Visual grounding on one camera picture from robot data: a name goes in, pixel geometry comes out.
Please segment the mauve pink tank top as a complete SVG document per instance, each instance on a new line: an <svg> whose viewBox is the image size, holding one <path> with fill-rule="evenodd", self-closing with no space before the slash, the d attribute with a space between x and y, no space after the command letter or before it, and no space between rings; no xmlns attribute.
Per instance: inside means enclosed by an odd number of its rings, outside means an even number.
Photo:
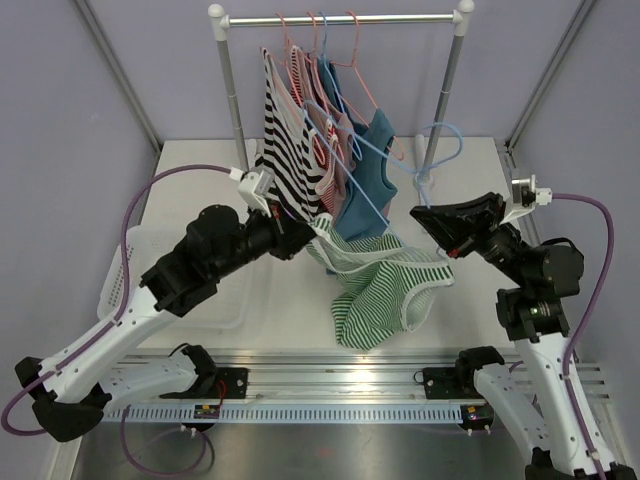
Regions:
<svg viewBox="0 0 640 480"><path fill-rule="evenodd" d="M346 131L352 124L345 113L340 112L332 103L320 78L319 61L315 58L305 62L307 78L303 81L306 88L304 107L307 109L314 127L318 131L325 155L319 163L323 170L321 180L315 190L320 195L326 210L337 220L347 196L346 172L352 172L355 162L352 157L352 135Z"/></svg>

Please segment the white plastic basket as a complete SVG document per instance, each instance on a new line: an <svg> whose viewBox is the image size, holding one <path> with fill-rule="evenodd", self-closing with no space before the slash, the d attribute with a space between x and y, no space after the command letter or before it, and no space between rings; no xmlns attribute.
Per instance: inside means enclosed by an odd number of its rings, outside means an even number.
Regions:
<svg viewBox="0 0 640 480"><path fill-rule="evenodd" d="M127 232L127 259L130 284L136 285L143 273L169 253L184 237L176 229L134 226ZM217 293L189 312L179 323L187 328L234 330L248 318L256 265L250 264L225 277ZM100 320L115 312L124 293L121 250L116 249L100 294L97 316Z"/></svg>

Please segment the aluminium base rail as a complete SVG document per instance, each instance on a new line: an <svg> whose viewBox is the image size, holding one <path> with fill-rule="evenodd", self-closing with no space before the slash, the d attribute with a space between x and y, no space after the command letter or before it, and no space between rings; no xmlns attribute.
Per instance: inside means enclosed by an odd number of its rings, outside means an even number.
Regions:
<svg viewBox="0 0 640 480"><path fill-rule="evenodd" d="M249 371L248 403L422 403L425 367L454 364L457 349L208 350L221 367Z"/></svg>

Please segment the white silver clothes rack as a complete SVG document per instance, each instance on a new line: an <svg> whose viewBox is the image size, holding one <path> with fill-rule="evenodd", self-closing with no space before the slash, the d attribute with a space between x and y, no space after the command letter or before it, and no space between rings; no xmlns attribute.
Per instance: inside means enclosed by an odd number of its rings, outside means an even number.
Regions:
<svg viewBox="0 0 640 480"><path fill-rule="evenodd" d="M427 24L427 23L448 23L453 26L453 39L447 59L447 65L440 89L438 102L436 105L434 121L444 121L450 91L453 85L455 72L458 66L463 41L465 39L471 16L475 10L473 1L460 1L456 8L450 13L427 13L427 14L364 14L357 15L360 26L364 25L384 25L384 24ZM248 154L245 146L245 135L239 109L238 95L233 74L231 55L228 45L228 31L232 28L260 28L278 26L323 26L320 14L307 13L303 16L278 17L232 17L228 15L224 7L220 4L212 4L208 7L212 31L216 41L219 60L223 75L225 93L229 105L233 138L240 165L248 167ZM328 26L354 25L352 18L346 13L343 15L325 15ZM428 146L432 145L429 136L426 140L418 138L419 142L424 141ZM435 162L434 153L429 152L426 156L426 148L418 147L418 152L424 153L424 158L429 163Z"/></svg>

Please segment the black white striped tank top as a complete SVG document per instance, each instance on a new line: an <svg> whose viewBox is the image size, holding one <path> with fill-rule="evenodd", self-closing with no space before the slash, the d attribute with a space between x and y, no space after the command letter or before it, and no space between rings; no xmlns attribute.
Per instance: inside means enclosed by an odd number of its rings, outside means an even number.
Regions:
<svg viewBox="0 0 640 480"><path fill-rule="evenodd" d="M271 188L283 208L296 219L313 220L324 211L316 186L325 170L314 152L316 130L306 111L295 102L271 53L261 49L265 78L264 135L256 159L274 174Z"/></svg>

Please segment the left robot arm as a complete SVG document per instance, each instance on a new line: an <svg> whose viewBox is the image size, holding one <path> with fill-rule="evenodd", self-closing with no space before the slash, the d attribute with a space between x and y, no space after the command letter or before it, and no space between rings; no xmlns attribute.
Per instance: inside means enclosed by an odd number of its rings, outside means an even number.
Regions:
<svg viewBox="0 0 640 480"><path fill-rule="evenodd" d="M269 254L290 260L316 236L271 203L245 221L226 205L205 208L185 236L122 299L120 309L56 356L26 357L15 367L39 425L59 442L83 436L104 416L154 397L204 398L218 367L200 345L125 372L115 365L154 333L213 297L220 281Z"/></svg>

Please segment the green striped tank top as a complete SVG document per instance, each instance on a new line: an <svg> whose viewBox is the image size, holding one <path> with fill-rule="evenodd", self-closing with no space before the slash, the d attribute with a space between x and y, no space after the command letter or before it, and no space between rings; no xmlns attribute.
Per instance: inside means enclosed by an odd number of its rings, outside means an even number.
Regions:
<svg viewBox="0 0 640 480"><path fill-rule="evenodd" d="M436 291L456 279L446 260L405 247L393 234L344 240L328 214L310 227L307 252L333 274L342 291L331 304L336 342L371 350L392 336L417 330L429 316Z"/></svg>

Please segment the blue tank top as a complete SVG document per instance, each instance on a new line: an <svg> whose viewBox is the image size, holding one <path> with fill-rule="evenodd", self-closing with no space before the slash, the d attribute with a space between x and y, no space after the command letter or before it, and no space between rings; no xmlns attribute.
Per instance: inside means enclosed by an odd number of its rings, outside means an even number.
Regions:
<svg viewBox="0 0 640 480"><path fill-rule="evenodd" d="M335 228L344 240L355 241L380 236L387 229L387 208L397 194L387 177L387 152L395 131L380 109L367 123L352 120L347 129L356 133L355 168Z"/></svg>

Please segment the red striped tank top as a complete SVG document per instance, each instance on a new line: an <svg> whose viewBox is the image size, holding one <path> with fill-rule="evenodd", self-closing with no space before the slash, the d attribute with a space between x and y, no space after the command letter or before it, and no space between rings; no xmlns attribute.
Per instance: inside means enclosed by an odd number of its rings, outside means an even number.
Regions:
<svg viewBox="0 0 640 480"><path fill-rule="evenodd" d="M298 106L308 113L315 129L312 149L316 164L323 172L315 191L326 210L336 218L340 200L336 161L340 158L342 149L329 100L321 84L315 60L297 45L288 47L287 60L290 92Z"/></svg>

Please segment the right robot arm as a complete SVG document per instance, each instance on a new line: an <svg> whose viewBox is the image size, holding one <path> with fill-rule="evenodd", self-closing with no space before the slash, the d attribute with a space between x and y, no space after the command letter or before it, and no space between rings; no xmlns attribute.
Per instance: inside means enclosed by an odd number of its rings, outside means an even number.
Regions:
<svg viewBox="0 0 640 480"><path fill-rule="evenodd" d="M479 254L515 282L497 292L496 314L527 369L538 402L517 389L493 347L464 350L454 384L480 395L499 416L522 456L528 479L633 479L607 446L589 407L573 352L578 334L562 301L580 292L584 256L564 237L527 244L513 220L555 194L527 187L509 199L487 193L465 203L415 206L411 216L451 259Z"/></svg>

